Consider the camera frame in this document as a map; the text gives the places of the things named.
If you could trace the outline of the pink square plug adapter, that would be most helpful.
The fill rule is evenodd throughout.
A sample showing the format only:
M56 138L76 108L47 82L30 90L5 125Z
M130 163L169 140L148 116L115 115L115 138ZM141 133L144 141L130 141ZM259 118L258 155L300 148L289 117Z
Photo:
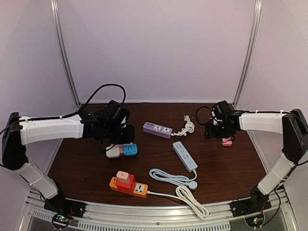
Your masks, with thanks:
M228 138L228 139L223 138L221 140L221 144L222 144L222 146L230 147L233 144L233 139L231 139L231 138Z

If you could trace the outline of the light pink charger plug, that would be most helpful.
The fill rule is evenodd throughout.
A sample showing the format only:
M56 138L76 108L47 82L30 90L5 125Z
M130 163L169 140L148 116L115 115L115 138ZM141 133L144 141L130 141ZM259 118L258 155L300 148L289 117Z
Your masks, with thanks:
M122 184L129 184L130 183L130 176L129 173L124 172L124 171L118 171L116 174L117 179L119 182Z

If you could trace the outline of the light blue power strip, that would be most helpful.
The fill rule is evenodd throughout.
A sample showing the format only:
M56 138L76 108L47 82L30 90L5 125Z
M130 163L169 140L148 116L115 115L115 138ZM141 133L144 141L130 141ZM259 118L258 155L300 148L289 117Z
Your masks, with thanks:
M172 148L188 172L193 172L198 168L197 163L180 141L172 143Z

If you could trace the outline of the orange power strip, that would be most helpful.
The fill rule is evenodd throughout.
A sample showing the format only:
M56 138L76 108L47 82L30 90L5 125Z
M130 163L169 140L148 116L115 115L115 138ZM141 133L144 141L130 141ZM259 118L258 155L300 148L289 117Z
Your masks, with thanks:
M125 193L128 195L133 195L136 197L146 198L148 192L148 185L138 183L135 180L134 175L129 175L130 181L128 184L124 184L118 181L117 177L112 177L109 182L109 187L117 192Z

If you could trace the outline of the purple power strip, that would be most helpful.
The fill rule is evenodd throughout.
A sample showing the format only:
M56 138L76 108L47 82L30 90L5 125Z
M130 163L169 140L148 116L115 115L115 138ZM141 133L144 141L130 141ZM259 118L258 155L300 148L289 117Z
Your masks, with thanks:
M151 122L145 122L142 128L145 133L153 134L167 139L171 138L171 133L173 131L172 128L157 125Z

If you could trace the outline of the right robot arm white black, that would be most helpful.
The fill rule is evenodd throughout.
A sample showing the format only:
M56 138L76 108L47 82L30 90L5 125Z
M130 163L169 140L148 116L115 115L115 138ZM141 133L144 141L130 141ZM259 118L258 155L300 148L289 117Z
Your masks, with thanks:
M237 110L231 103L220 101L211 107L209 120L198 121L205 127L207 139L234 139L236 132L246 131L263 164L268 164L265 177L251 190L247 209L257 212L269 194L283 185L300 165L308 151L308 123L300 109L290 111Z

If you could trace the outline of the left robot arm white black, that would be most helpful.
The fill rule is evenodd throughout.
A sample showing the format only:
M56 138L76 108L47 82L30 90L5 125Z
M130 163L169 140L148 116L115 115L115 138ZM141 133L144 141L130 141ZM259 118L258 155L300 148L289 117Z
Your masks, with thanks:
M130 112L124 107L125 100L120 103L111 100L102 110L87 112L85 109L94 96L93 93L77 111L66 115L27 117L13 112L0 132L1 167L18 173L59 214L69 210L69 202L59 184L27 157L28 144L66 138L94 138L97 141L108 139L116 145L131 143L135 139L134 126L128 124Z

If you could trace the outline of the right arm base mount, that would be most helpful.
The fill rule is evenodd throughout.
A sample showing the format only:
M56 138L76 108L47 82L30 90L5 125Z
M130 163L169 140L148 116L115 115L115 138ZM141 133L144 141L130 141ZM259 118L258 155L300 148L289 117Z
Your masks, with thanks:
M271 203L269 201L269 195L264 195L258 190L251 191L251 196L248 199L234 199L230 203L233 217L259 213L270 208Z

